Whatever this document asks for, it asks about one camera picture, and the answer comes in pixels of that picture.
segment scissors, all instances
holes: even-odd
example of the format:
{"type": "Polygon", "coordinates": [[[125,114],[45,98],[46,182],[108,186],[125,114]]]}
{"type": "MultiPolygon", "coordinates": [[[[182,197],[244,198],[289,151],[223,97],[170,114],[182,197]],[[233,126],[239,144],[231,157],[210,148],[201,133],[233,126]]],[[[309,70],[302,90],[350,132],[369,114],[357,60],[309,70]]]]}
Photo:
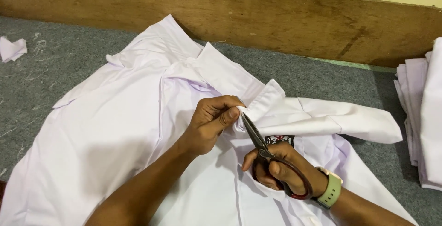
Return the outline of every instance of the scissors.
{"type": "Polygon", "coordinates": [[[305,177],[305,175],[289,161],[286,161],[282,158],[274,156],[272,153],[270,153],[269,149],[267,148],[267,144],[264,141],[264,138],[261,136],[258,129],[255,127],[255,125],[250,120],[250,118],[245,113],[242,113],[241,118],[244,122],[247,133],[251,138],[251,141],[253,142],[256,149],[258,150],[258,155],[261,156],[262,158],[265,158],[266,160],[268,160],[268,162],[277,161],[277,162],[285,164],[288,168],[292,169],[301,178],[302,182],[304,183],[306,194],[297,195],[292,192],[292,190],[290,189],[290,187],[287,183],[281,181],[282,186],[284,187],[285,193],[288,196],[290,196],[291,198],[294,198],[297,200],[311,199],[312,195],[313,195],[313,188],[312,188],[312,184],[310,184],[310,182],[305,177]]]}

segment floor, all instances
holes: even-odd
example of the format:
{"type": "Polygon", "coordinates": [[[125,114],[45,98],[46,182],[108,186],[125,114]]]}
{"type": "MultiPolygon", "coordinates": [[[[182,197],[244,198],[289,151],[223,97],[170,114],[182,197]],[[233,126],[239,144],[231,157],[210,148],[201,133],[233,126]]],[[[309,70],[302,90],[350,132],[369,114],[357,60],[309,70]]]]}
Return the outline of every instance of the floor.
{"type": "MultiPolygon", "coordinates": [[[[137,34],[0,17],[0,35],[24,38],[28,53],[0,63],[0,180],[32,145],[58,99],[121,51],[137,34]]],[[[287,96],[350,102],[389,111],[405,136],[394,73],[214,42],[262,82],[274,78],[287,96]]],[[[345,136],[376,177],[421,226],[440,225],[442,192],[422,189],[405,141],[385,145],[345,136]]]]}

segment wooden panel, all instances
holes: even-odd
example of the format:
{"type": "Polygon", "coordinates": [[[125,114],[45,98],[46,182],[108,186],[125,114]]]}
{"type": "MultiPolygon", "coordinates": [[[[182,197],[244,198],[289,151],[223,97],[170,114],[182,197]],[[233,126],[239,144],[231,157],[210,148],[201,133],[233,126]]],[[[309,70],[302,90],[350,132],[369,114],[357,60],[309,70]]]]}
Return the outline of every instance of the wooden panel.
{"type": "Polygon", "coordinates": [[[169,13],[197,39],[390,67],[442,36],[439,9],[373,0],[0,0],[4,16],[130,31],[169,13]]]}

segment embroidered badge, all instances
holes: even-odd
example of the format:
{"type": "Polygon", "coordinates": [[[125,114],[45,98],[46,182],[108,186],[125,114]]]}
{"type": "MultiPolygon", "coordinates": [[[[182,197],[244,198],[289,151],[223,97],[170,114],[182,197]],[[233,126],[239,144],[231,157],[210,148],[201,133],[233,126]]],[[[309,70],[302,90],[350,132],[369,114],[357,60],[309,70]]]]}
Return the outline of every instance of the embroidered badge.
{"type": "Polygon", "coordinates": [[[278,142],[288,142],[292,147],[294,147],[294,145],[293,145],[293,140],[295,138],[294,135],[271,135],[271,136],[266,136],[264,138],[266,140],[266,144],[275,144],[278,142]]]}

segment smartwatch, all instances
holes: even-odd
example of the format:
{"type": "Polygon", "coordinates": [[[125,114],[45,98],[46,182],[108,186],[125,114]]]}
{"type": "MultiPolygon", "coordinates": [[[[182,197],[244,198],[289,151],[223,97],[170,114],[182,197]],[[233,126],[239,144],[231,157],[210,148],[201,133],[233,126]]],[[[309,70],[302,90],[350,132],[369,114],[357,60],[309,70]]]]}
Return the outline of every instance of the smartwatch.
{"type": "Polygon", "coordinates": [[[338,200],[339,195],[341,194],[341,186],[343,180],[333,172],[328,171],[324,167],[316,167],[320,172],[325,174],[329,178],[329,183],[327,184],[327,189],[325,192],[318,198],[312,198],[315,202],[317,202],[323,208],[329,210],[332,205],[338,200]]]}

